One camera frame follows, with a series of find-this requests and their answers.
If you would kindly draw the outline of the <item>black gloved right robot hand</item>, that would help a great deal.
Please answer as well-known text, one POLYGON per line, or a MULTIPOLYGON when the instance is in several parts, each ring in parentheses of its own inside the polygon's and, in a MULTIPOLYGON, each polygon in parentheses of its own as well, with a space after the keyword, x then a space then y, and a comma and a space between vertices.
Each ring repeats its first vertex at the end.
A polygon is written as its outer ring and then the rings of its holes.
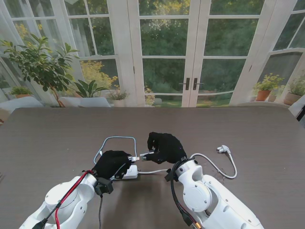
POLYGON ((172 134, 150 132, 147 140, 148 150, 153 154, 147 154, 146 160, 157 164, 168 162, 175 164, 183 157, 187 157, 181 142, 172 134))

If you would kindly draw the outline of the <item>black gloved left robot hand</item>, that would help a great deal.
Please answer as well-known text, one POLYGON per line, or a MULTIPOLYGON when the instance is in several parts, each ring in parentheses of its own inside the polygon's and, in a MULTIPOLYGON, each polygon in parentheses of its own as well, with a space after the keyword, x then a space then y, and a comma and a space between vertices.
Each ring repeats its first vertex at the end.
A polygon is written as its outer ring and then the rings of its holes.
POLYGON ((92 171, 96 177, 122 179, 132 164, 130 156, 124 151, 106 151, 92 168, 92 171))

